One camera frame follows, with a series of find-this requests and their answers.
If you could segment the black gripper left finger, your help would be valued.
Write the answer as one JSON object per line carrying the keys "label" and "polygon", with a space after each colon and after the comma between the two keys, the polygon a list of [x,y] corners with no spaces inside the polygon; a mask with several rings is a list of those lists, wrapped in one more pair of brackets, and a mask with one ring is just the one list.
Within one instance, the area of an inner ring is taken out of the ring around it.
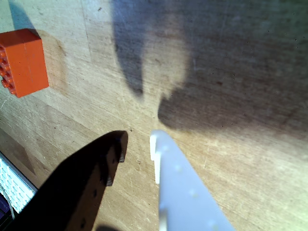
{"label": "black gripper left finger", "polygon": [[66,158],[7,230],[92,230],[105,188],[112,186],[127,145],[126,131],[111,131]]}

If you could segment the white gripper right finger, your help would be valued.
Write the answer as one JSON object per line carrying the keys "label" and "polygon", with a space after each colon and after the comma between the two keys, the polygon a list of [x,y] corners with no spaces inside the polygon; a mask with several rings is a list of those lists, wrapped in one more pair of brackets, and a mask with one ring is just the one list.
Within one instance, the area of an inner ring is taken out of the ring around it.
{"label": "white gripper right finger", "polygon": [[184,153],[165,131],[151,132],[150,156],[159,185],[160,231],[234,230]]}

